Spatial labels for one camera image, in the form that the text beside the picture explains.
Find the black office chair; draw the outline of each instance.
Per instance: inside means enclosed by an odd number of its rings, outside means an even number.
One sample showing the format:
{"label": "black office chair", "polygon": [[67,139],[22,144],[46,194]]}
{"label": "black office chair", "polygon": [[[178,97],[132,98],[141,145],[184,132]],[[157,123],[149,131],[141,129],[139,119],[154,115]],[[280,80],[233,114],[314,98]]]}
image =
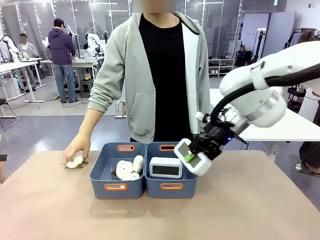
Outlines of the black office chair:
{"label": "black office chair", "polygon": [[7,131],[9,128],[11,128],[13,125],[15,125],[17,122],[19,122],[19,117],[14,113],[14,111],[11,109],[11,107],[9,106],[9,104],[7,103],[7,100],[6,99],[3,99],[3,98],[0,98],[0,106],[2,105],[7,105],[8,106],[8,109],[11,110],[12,114],[15,116],[16,118],[16,121],[14,123],[12,123],[8,128],[4,128],[4,125],[2,124],[1,122],[1,118],[0,118],[0,125],[1,127]]}

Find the shoe rack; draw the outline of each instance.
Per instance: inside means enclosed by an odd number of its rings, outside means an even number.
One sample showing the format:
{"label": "shoe rack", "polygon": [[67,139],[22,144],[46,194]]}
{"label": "shoe rack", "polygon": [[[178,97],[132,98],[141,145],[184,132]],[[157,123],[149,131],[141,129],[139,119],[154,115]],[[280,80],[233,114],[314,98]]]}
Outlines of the shoe rack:
{"label": "shoe rack", "polygon": [[227,74],[225,70],[232,70],[235,65],[234,58],[212,58],[209,59],[209,78],[223,77]]}

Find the white digital clock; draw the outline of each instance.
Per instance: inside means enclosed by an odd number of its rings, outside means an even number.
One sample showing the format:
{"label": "white digital clock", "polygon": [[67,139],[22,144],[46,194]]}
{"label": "white digital clock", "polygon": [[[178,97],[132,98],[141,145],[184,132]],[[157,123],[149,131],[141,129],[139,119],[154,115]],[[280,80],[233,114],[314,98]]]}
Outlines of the white digital clock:
{"label": "white digital clock", "polygon": [[158,178],[180,179],[183,165],[179,158],[153,157],[150,161],[150,175]]}

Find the blue bin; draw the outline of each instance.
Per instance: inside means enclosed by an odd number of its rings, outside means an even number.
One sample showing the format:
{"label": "blue bin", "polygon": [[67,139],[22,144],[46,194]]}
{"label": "blue bin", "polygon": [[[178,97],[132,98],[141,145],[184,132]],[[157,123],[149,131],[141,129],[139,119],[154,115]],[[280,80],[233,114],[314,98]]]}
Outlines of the blue bin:
{"label": "blue bin", "polygon": [[146,189],[152,198],[192,198],[195,194],[198,177],[185,165],[179,179],[150,176],[150,161],[153,157],[177,158],[174,147],[177,142],[153,142],[146,146],[144,159],[144,176]]}
{"label": "blue bin", "polygon": [[137,155],[145,157],[146,145],[141,142],[111,142],[103,146],[97,158],[90,179],[94,194],[98,199],[137,199],[144,189],[144,171],[140,178],[133,181],[121,181],[112,171],[121,160],[133,162]]}

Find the hoodie pocket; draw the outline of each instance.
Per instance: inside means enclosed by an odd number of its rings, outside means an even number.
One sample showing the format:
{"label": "hoodie pocket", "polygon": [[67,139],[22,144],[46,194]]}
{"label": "hoodie pocket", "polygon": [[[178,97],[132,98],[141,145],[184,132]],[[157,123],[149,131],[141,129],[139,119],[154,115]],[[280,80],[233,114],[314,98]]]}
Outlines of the hoodie pocket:
{"label": "hoodie pocket", "polygon": [[128,125],[138,135],[152,135],[155,120],[155,96],[137,93],[128,114]]}

